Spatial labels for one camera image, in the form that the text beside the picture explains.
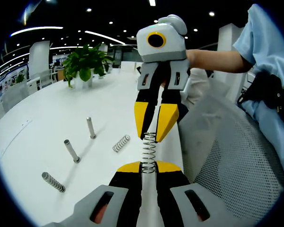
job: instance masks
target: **metal spring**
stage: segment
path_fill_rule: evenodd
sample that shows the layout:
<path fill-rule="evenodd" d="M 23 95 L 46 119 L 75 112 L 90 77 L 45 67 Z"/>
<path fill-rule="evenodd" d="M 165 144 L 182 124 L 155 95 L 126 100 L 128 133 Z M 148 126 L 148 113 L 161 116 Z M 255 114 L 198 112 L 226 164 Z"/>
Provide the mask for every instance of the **metal spring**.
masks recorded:
<path fill-rule="evenodd" d="M 119 140 L 119 142 L 116 143 L 116 145 L 113 146 L 113 150 L 115 152 L 119 152 L 119 150 L 127 143 L 130 139 L 129 135 L 125 135 L 122 137 L 122 139 Z"/>
<path fill-rule="evenodd" d="M 156 141 L 156 133 L 155 132 L 146 132 L 144 133 L 145 137 L 143 140 L 146 140 L 143 144 L 147 145 L 147 147 L 143 148 L 144 151 L 142 154 L 146 155 L 146 157 L 142 157 L 145 161 L 142 162 L 142 173 L 151 174 L 155 172 L 155 153 L 156 151 L 154 145 Z"/>
<path fill-rule="evenodd" d="M 52 176 L 49 175 L 47 172 L 42 173 L 42 178 L 48 182 L 52 187 L 57 189 L 59 192 L 65 192 L 65 187 L 56 181 Z"/>

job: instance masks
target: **metal cylinder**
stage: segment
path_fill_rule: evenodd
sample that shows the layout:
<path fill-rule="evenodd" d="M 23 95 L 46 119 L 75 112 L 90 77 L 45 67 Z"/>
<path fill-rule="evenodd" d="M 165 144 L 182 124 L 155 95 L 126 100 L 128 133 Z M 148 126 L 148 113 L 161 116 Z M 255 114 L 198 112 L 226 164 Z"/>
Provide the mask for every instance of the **metal cylinder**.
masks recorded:
<path fill-rule="evenodd" d="M 71 154 L 72 158 L 74 159 L 74 162 L 79 163 L 80 157 L 77 156 L 74 148 L 72 148 L 71 142 L 69 140 L 65 140 L 64 144 L 65 144 L 66 148 L 68 149 L 69 153 Z"/>
<path fill-rule="evenodd" d="M 87 120 L 87 125 L 89 127 L 90 138 L 94 139 L 94 138 L 96 138 L 96 134 L 95 134 L 95 131 L 94 131 L 93 123 L 91 122 L 91 117 L 87 117 L 86 120 Z"/>
<path fill-rule="evenodd" d="M 49 175 L 47 172 L 42 173 L 42 178 L 48 182 L 52 187 L 57 189 L 59 192 L 65 192 L 65 187 L 56 181 L 52 176 Z"/>

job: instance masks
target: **person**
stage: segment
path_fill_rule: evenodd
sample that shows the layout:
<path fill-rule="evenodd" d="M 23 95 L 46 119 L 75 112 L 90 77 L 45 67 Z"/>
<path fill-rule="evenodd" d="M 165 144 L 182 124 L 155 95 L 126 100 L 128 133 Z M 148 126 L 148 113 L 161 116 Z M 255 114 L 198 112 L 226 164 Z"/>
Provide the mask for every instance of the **person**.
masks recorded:
<path fill-rule="evenodd" d="M 279 77 L 284 86 L 284 37 L 258 4 L 253 4 L 248 10 L 248 22 L 233 46 L 234 51 L 187 50 L 190 67 L 243 73 L 254 66 L 255 75 L 267 71 Z M 284 170 L 284 121 L 277 110 L 270 109 L 263 100 L 244 101 L 241 108 L 259 123 Z"/>

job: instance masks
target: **white pillar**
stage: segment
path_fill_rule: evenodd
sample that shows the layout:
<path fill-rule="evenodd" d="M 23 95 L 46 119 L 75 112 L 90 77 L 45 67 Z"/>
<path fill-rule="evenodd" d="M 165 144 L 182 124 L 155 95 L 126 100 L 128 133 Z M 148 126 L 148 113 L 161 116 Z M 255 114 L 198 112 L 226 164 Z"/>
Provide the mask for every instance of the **white pillar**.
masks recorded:
<path fill-rule="evenodd" d="M 29 49 L 29 76 L 49 70 L 49 41 L 37 42 Z"/>
<path fill-rule="evenodd" d="M 218 51 L 232 51 L 232 46 L 240 36 L 243 28 L 238 28 L 234 24 L 228 24 L 219 29 Z M 243 86 L 245 73 L 226 73 L 215 71 L 214 77 L 230 86 L 227 98 L 236 102 Z"/>

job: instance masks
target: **green leaves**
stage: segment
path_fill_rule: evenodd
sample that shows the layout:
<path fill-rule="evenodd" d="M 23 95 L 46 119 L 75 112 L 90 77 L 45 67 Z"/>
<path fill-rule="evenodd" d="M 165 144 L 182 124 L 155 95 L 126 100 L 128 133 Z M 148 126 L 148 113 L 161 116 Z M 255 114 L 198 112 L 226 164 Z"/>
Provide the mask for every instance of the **green leaves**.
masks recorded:
<path fill-rule="evenodd" d="M 98 44 L 93 48 L 89 48 L 86 44 L 83 48 L 77 48 L 74 52 L 68 55 L 68 59 L 63 62 L 64 75 L 68 80 L 69 87 L 71 87 L 70 79 L 79 76 L 81 80 L 88 81 L 91 77 L 90 69 L 94 69 L 95 74 L 99 76 L 104 76 L 105 72 L 109 69 L 108 61 L 113 61 L 114 59 L 107 56 L 104 51 L 99 51 L 99 47 L 102 44 Z"/>
<path fill-rule="evenodd" d="M 89 67 L 85 67 L 85 68 L 80 69 L 79 75 L 80 75 L 81 80 L 83 80 L 85 82 L 88 81 L 90 79 L 90 77 L 91 77 L 90 68 Z"/>

